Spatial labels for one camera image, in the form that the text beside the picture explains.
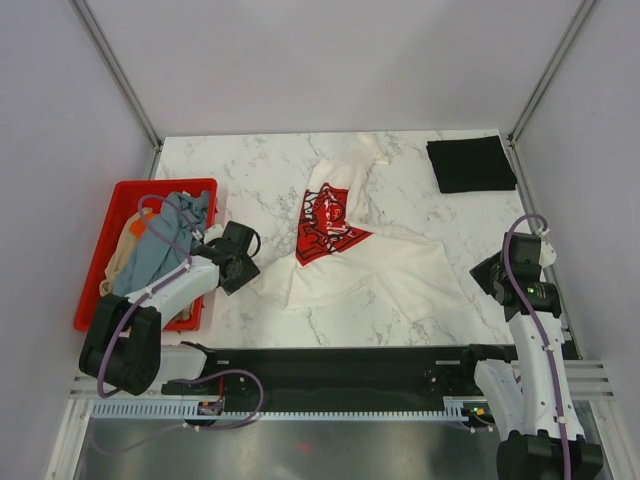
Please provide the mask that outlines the white t-shirt red print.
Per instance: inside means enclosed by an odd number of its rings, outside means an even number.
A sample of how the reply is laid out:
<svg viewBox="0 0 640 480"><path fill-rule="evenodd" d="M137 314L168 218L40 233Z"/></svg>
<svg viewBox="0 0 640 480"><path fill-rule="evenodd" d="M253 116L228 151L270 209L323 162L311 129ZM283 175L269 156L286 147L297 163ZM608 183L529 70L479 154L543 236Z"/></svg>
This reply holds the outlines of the white t-shirt red print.
<svg viewBox="0 0 640 480"><path fill-rule="evenodd" d="M410 321L462 305L441 243L369 223L368 176L387 162L366 134L336 158L320 159L302 195L293 252L268 265L252 290L275 307L297 310L366 288Z"/></svg>

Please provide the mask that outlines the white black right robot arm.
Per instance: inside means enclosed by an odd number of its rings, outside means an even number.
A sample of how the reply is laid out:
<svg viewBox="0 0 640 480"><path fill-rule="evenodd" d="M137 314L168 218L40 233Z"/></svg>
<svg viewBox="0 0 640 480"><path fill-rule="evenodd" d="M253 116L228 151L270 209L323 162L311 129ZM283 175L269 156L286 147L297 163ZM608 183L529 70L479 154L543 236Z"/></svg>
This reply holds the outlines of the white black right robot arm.
<svg viewBox="0 0 640 480"><path fill-rule="evenodd" d="M506 234L500 252L471 271L503 309L516 354L474 344L464 353L458 381L485 396L500 443L501 479L594 479L604 466L601 446L590 443L569 391L557 287L541 278L542 241Z"/></svg>

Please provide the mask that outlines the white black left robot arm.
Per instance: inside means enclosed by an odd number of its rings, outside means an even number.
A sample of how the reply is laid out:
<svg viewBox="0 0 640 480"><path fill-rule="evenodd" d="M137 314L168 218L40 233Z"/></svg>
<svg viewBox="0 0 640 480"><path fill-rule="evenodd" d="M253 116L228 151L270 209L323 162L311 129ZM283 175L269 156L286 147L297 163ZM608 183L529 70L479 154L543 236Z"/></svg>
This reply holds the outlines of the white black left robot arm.
<svg viewBox="0 0 640 480"><path fill-rule="evenodd" d="M162 343L168 323L195 300L218 288L231 295L260 274L253 257L261 238L254 229L232 221L212 229L215 238L197 243L160 279L99 300L79 358L99 397L141 395L157 382L187 384L198 393L216 388L220 371L203 347Z"/></svg>

